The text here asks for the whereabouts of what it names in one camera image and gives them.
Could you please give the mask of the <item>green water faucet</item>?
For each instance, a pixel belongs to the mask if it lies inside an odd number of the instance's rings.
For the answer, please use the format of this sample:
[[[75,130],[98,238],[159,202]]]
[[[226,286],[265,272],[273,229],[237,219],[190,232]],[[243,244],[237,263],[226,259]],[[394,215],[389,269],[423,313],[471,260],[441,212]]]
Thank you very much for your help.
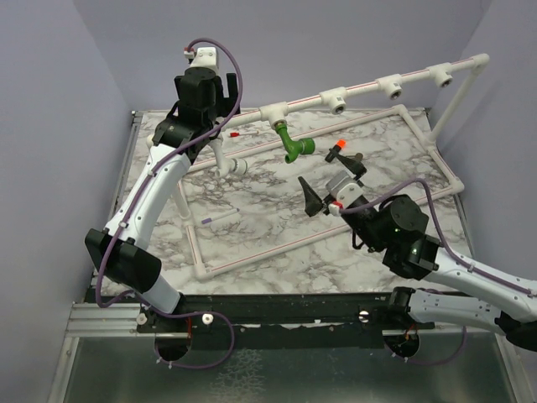
[[[280,137],[286,151],[286,156],[284,157],[286,164],[295,162],[300,155],[309,155],[315,152],[315,141],[311,138],[293,140],[289,136],[285,122],[276,123],[274,130]]]

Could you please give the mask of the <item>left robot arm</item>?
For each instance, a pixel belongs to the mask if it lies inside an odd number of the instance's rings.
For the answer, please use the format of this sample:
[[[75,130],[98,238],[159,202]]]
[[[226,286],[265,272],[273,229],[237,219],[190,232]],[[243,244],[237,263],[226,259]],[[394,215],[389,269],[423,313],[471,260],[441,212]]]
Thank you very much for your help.
[[[175,78],[178,101],[160,122],[149,157],[126,200],[102,230],[90,229],[85,245],[104,278],[124,285],[156,310],[156,321],[173,332],[185,321],[181,294],[163,277],[160,259],[147,250],[155,223],[172,190],[199,153],[240,108],[242,75],[225,80],[211,68],[190,67]]]

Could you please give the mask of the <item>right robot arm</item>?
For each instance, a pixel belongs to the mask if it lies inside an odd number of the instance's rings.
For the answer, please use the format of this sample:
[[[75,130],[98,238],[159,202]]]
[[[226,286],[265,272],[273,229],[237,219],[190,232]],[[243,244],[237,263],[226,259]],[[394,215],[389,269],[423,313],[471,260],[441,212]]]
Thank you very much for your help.
[[[385,308],[396,328],[409,323],[447,322],[477,327],[506,337],[513,345],[536,350],[536,283],[494,269],[446,241],[432,193],[419,177],[406,180],[369,201],[363,195],[361,160],[339,156],[345,169],[326,183],[320,197],[305,178],[298,179],[305,213],[340,217],[352,230],[352,246],[380,253],[383,265],[407,280],[424,280],[457,290],[457,295],[398,287]]]

